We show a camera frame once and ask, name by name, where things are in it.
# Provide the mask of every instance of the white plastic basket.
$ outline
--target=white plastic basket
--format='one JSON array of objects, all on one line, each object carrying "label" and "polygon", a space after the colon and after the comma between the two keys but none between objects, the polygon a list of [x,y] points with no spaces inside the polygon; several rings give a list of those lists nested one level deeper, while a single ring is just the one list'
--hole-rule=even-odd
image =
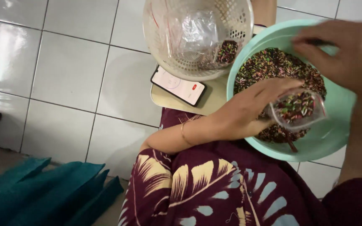
[{"label": "white plastic basket", "polygon": [[[254,15],[250,0],[167,0],[167,7],[180,12],[210,10],[221,19],[227,38],[239,38],[245,46],[252,38]],[[197,54],[184,54],[182,58],[169,58],[163,50],[158,25],[152,14],[151,0],[146,0],[143,11],[143,32],[150,53],[158,64],[170,74],[189,81],[208,81],[229,73],[231,65],[223,69],[198,68]]]}]

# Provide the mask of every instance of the teal cloth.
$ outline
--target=teal cloth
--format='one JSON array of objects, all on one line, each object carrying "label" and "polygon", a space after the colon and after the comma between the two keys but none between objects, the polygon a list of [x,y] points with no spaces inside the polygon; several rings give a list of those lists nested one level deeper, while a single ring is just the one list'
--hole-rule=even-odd
[{"label": "teal cloth", "polygon": [[104,164],[70,162],[42,172],[49,162],[29,158],[0,175],[0,225],[68,225],[81,218],[91,225],[124,191],[118,177],[103,187]]}]

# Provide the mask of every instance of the maroon patterned dress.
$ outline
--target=maroon patterned dress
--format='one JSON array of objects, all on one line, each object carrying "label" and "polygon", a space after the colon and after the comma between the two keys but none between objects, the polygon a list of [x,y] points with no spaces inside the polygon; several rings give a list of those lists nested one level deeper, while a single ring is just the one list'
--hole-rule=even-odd
[{"label": "maroon patterned dress", "polygon": [[[197,118],[163,109],[161,129]],[[119,226],[362,225],[362,179],[320,202],[292,167],[245,141],[216,141],[169,156],[140,152]]]}]

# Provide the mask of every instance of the phone screen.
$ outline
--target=phone screen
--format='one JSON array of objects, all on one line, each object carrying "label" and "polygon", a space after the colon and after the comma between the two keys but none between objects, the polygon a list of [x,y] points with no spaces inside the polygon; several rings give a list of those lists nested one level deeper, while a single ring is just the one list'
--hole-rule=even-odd
[{"label": "phone screen", "polygon": [[193,106],[196,105],[199,97],[205,90],[205,85],[200,82],[190,82],[177,78],[160,66],[157,70],[152,77],[154,84],[164,88],[189,104]]}]

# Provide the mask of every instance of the hand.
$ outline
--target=hand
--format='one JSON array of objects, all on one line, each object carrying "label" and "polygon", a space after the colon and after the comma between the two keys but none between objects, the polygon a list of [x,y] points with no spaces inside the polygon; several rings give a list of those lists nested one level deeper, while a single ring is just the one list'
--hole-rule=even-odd
[{"label": "hand", "polygon": [[238,140],[257,135],[274,123],[270,120],[256,120],[265,106],[286,91],[303,84],[303,81],[297,79],[270,78],[236,94],[207,117],[213,127],[214,140]]},{"label": "hand", "polygon": [[[305,42],[313,38],[332,42],[340,50],[330,56]],[[326,21],[302,29],[293,42],[295,51],[307,58],[322,75],[362,95],[362,23]]]}]

